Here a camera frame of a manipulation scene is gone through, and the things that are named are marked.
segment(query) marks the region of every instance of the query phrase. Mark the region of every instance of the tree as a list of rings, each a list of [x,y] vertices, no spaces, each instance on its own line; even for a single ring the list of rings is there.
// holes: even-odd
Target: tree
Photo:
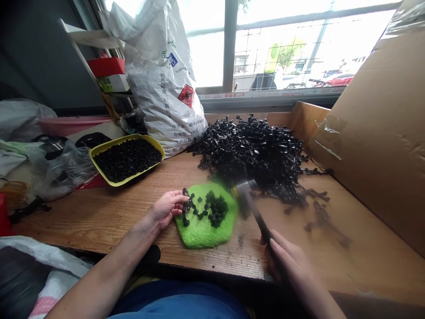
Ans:
[[[244,12],[244,14],[248,12],[248,4],[250,2],[251,0],[239,0],[239,9],[241,9],[242,6],[242,11]]]
[[[293,57],[296,56],[299,51],[304,48],[305,43],[303,40],[295,38],[292,43],[285,45],[280,48],[278,56],[278,65],[280,65],[283,70],[293,63]]]

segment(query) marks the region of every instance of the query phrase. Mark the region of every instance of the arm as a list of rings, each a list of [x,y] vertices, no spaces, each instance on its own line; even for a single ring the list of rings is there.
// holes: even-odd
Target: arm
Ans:
[[[182,213],[182,203],[188,200],[182,191],[165,193],[121,242],[58,301],[46,318],[107,317],[137,264],[173,216]]]
[[[329,291],[310,268],[302,249],[287,241],[277,231],[271,230],[271,232],[274,239],[270,240],[270,248],[285,265],[292,286],[315,317],[317,319],[346,319]],[[275,277],[281,280],[267,249],[266,258]]]

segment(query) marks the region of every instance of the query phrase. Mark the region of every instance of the red object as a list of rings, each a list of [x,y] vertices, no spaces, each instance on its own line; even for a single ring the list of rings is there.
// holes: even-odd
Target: red object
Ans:
[[[193,88],[185,84],[185,87],[180,92],[178,99],[182,101],[184,104],[186,104],[188,107],[192,108],[193,93],[194,93]]]
[[[325,83],[330,86],[346,86],[351,82],[353,77],[354,74],[342,74],[332,80],[325,81]]]
[[[105,181],[102,175],[97,174],[91,180],[82,184],[78,189],[98,188],[103,186],[109,186],[109,184]]]
[[[10,223],[8,208],[6,206],[6,196],[0,193],[0,237],[16,235],[10,230],[12,224]]]
[[[125,60],[121,58],[99,58],[88,60],[87,64],[96,78],[125,74]]]
[[[53,117],[39,121],[41,131],[53,136],[68,136],[110,121],[109,117]]]

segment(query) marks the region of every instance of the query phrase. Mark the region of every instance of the hammer handle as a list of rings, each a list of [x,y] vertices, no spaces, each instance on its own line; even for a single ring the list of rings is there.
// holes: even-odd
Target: hammer handle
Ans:
[[[269,250],[269,254],[271,258],[273,259],[274,266],[276,267],[277,271],[279,272],[279,275],[282,277],[282,280],[285,281],[288,278],[288,273],[286,271],[286,268],[284,264],[281,262],[279,257],[276,255],[274,250],[270,247],[270,239],[273,238],[270,230],[268,229],[266,222],[264,221],[263,217],[260,214],[260,211],[257,208],[257,205],[254,203],[254,201],[251,198],[251,195],[249,192],[245,193],[245,198],[247,199],[248,205],[251,208],[252,214],[255,217],[255,220],[257,221],[258,227],[261,231],[261,236],[263,237],[263,240],[267,244],[267,249]]]

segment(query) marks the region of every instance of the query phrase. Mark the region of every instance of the blue logo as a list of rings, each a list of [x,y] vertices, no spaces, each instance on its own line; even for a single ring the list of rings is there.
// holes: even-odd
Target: blue logo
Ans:
[[[178,63],[176,57],[172,53],[170,53],[168,60],[171,64],[171,66],[175,66]]]

